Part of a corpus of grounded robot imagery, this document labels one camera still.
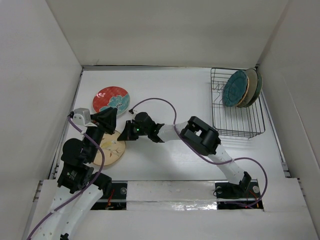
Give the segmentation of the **red plate with blue flower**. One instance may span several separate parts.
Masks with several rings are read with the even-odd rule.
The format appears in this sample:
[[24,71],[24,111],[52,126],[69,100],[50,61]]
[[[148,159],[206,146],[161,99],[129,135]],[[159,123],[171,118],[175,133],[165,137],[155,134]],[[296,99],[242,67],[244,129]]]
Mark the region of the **red plate with blue flower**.
[[93,98],[92,106],[96,113],[108,108],[116,108],[117,116],[124,114],[130,106],[130,95],[122,87],[108,86],[101,89]]

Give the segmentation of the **beige plate with bird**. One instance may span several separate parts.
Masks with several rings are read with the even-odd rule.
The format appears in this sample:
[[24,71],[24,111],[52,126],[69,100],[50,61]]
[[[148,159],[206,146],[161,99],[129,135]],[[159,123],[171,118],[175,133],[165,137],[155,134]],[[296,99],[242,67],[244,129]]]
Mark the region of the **beige plate with bird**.
[[126,142],[118,141],[120,133],[115,131],[114,134],[104,134],[100,142],[105,160],[103,166],[109,166],[119,160],[126,150]]

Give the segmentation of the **teal scalloped plate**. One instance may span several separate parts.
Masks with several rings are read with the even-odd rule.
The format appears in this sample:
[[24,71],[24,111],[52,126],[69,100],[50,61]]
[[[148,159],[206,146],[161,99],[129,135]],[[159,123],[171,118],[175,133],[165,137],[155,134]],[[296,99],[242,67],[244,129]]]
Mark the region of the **teal scalloped plate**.
[[226,107],[235,107],[245,93],[247,86],[247,74],[244,70],[233,73],[226,82],[222,101]]

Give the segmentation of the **cream plate with tree branches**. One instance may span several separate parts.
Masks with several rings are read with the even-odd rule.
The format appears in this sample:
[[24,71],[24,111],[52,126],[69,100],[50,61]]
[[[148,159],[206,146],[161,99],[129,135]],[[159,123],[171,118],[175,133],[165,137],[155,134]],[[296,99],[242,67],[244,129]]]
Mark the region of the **cream plate with tree branches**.
[[239,105],[241,108],[244,108],[248,105],[250,100],[253,98],[253,96],[256,92],[257,86],[258,86],[258,73],[257,73],[257,71],[254,68],[249,68],[245,71],[245,73],[249,79],[249,87],[248,87],[248,91],[247,91],[247,94],[246,94],[244,100]]

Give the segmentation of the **orange woven plate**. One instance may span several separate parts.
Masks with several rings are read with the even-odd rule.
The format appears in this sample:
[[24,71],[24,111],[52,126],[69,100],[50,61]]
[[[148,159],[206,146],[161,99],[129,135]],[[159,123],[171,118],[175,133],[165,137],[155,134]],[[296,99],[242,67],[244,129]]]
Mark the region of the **orange woven plate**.
[[249,91],[249,88],[250,88],[250,78],[247,76],[246,80],[247,80],[247,84],[246,84],[245,92],[244,92],[243,96],[241,97],[241,99],[239,100],[239,102],[236,104],[236,107],[238,107],[244,101],[245,97],[248,94],[248,91]]

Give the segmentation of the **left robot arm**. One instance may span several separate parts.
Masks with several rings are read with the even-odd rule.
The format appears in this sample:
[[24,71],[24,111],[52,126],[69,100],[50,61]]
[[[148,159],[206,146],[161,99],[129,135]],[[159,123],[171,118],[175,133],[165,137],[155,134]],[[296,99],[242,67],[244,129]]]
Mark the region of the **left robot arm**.
[[62,147],[63,168],[47,215],[34,227],[29,240],[72,240],[85,215],[100,198],[112,195],[112,179],[94,171],[89,164],[101,153],[104,134],[114,134],[117,109],[109,107],[91,114],[87,108],[74,109],[68,122],[83,136],[70,138]]

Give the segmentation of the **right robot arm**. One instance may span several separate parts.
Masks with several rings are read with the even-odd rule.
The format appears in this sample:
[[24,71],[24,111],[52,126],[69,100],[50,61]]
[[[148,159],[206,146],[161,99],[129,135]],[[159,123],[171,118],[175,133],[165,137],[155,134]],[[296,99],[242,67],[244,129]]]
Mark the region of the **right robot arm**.
[[154,143],[181,140],[201,157],[208,157],[225,175],[228,183],[216,191],[224,199],[240,199],[249,191],[251,176],[237,165],[221,144],[219,133],[196,116],[179,124],[156,123],[146,112],[140,112],[125,123],[118,141],[135,141],[140,136]]

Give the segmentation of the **white foam front rail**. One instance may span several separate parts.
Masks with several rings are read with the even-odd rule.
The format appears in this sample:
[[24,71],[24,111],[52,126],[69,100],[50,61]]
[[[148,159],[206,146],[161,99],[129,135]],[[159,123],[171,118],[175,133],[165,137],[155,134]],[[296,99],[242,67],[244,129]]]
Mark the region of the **white foam front rail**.
[[92,185],[80,197],[65,206],[61,222],[70,226],[82,221],[105,222],[107,218],[123,220],[129,215],[148,216],[154,220],[164,214],[185,215],[188,218],[206,217],[207,221],[258,222],[273,224],[302,222],[310,217],[298,180],[285,178],[267,185],[259,209],[219,209],[225,202],[214,196],[217,183],[214,181],[128,181],[125,210],[91,210],[102,192]]

